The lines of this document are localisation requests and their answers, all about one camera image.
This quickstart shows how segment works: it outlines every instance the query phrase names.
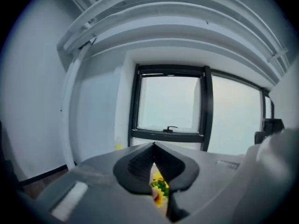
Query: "window handle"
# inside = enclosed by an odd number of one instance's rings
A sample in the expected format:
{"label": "window handle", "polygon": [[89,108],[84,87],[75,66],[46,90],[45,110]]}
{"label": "window handle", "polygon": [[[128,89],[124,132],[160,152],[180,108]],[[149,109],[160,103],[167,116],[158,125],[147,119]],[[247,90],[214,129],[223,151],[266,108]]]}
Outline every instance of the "window handle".
{"label": "window handle", "polygon": [[164,129],[163,132],[169,132],[169,133],[172,133],[173,130],[169,129],[170,127],[177,128],[176,126],[167,126],[167,129]]}

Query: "frosted glass pane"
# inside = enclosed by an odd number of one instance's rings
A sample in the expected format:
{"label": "frosted glass pane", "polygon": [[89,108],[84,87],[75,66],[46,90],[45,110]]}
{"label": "frosted glass pane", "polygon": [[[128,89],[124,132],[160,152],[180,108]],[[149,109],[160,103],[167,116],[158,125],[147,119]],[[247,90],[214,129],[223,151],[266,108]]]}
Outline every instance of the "frosted glass pane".
{"label": "frosted glass pane", "polygon": [[212,76],[214,114],[208,152],[245,154],[260,130],[260,91],[229,79]]}
{"label": "frosted glass pane", "polygon": [[[152,142],[159,142],[158,140],[146,140],[146,139],[140,139],[140,138],[132,138],[132,146],[140,145],[140,144],[147,144]],[[162,141],[163,143],[168,143],[172,145],[177,145],[180,147],[190,148],[190,149],[196,149],[200,150],[201,143],[181,143],[181,142],[166,142]]]}
{"label": "frosted glass pane", "polygon": [[268,97],[265,97],[266,101],[266,119],[271,119],[271,99]]}
{"label": "frosted glass pane", "polygon": [[196,77],[144,77],[137,128],[198,133],[200,82]]}

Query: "yellow sticky note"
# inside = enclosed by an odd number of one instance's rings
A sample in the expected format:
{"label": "yellow sticky note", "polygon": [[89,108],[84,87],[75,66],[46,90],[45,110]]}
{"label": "yellow sticky note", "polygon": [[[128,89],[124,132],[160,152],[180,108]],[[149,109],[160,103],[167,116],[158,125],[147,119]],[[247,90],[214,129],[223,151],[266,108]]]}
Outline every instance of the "yellow sticky note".
{"label": "yellow sticky note", "polygon": [[115,150],[122,150],[122,144],[115,145]]}

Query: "flower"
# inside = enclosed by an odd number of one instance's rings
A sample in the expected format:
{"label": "flower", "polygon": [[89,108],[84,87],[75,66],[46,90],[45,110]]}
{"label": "flower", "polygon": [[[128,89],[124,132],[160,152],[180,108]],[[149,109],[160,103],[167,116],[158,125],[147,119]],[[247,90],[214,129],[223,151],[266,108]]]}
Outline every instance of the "flower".
{"label": "flower", "polygon": [[157,197],[154,199],[156,206],[158,208],[163,207],[164,203],[166,201],[164,192],[162,192],[162,190],[160,188],[158,188],[157,186],[154,186],[153,189],[157,191]]}
{"label": "flower", "polygon": [[158,180],[164,180],[164,178],[162,177],[162,175],[160,174],[160,172],[156,172],[154,174],[154,181],[158,181]]}

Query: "wooden floor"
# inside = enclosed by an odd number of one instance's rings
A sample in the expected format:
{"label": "wooden floor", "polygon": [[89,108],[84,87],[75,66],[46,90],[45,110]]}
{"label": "wooden floor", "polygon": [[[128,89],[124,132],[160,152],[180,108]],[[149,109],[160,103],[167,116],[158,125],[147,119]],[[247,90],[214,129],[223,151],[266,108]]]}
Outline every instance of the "wooden floor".
{"label": "wooden floor", "polygon": [[61,177],[63,174],[67,173],[68,169],[57,172],[51,176],[48,176],[42,180],[33,182],[29,185],[23,186],[24,192],[29,195],[31,198],[36,199],[38,195],[52,182],[57,178]]}

